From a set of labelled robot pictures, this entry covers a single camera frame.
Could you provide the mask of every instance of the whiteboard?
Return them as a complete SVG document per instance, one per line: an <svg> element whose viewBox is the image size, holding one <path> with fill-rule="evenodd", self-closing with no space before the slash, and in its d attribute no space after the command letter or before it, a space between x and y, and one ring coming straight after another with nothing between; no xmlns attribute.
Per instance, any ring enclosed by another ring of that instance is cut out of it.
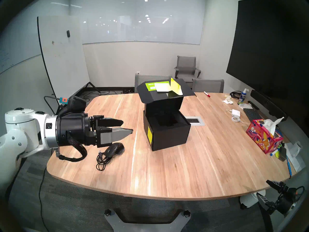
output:
<svg viewBox="0 0 309 232"><path fill-rule="evenodd" d="M42 56L56 97L68 98L90 80L80 35L73 16L39 16Z"/></svg>
<svg viewBox="0 0 309 232"><path fill-rule="evenodd" d="M37 0L22 10L0 36L0 73L17 63L41 54L37 16L68 15L69 0Z"/></svg>
<svg viewBox="0 0 309 232"><path fill-rule="evenodd" d="M79 5L71 7L70 15L80 18L83 44L112 41L200 44L205 0L70 2Z"/></svg>
<svg viewBox="0 0 309 232"><path fill-rule="evenodd" d="M0 35L0 73L41 53L37 16L79 17L83 44L154 41L199 45L204 11L205 0L36 0Z"/></svg>

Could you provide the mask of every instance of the spray bottle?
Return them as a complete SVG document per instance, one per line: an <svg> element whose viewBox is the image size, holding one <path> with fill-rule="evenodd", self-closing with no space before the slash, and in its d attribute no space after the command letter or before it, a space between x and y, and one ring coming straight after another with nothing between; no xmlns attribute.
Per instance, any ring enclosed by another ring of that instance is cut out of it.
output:
<svg viewBox="0 0 309 232"><path fill-rule="evenodd" d="M246 98L246 92L249 91L248 89L244 89L243 92L241 93L239 100L238 100L238 105L244 103L245 98Z"/></svg>

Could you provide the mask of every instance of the black box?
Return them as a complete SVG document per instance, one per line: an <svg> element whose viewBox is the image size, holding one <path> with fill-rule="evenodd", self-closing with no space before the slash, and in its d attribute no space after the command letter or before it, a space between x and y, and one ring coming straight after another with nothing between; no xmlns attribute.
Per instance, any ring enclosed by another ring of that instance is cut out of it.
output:
<svg viewBox="0 0 309 232"><path fill-rule="evenodd" d="M187 142L191 124L179 111L184 96L194 96L183 79L174 79L181 86L183 95L175 92L148 91L146 81L137 87L141 101L145 104L144 130L153 151L181 145Z"/></svg>

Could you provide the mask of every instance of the marker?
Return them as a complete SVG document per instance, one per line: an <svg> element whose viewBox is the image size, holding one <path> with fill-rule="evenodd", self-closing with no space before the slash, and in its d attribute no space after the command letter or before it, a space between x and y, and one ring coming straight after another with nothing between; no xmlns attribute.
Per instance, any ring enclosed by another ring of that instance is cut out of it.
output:
<svg viewBox="0 0 309 232"><path fill-rule="evenodd" d="M291 178L292 177L292 171L291 171L291 166L290 166L289 158L287 157L286 160L288 161L289 174L290 174L290 178Z"/></svg>
<svg viewBox="0 0 309 232"><path fill-rule="evenodd" d="M270 156L273 156L274 154L276 154L278 151L278 149L274 150L272 153L270 153Z"/></svg>
<svg viewBox="0 0 309 232"><path fill-rule="evenodd" d="M210 95L208 95L205 91L204 91L204 94L207 95L208 97L210 97Z"/></svg>

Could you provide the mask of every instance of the colorful tissue box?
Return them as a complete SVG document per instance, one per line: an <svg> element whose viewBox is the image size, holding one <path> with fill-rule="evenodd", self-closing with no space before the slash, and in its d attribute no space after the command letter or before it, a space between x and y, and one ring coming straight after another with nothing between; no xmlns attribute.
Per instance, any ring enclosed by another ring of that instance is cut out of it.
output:
<svg viewBox="0 0 309 232"><path fill-rule="evenodd" d="M278 148L283 137L275 132L274 136L264 127L264 120L253 120L247 129L247 134L267 154Z"/></svg>

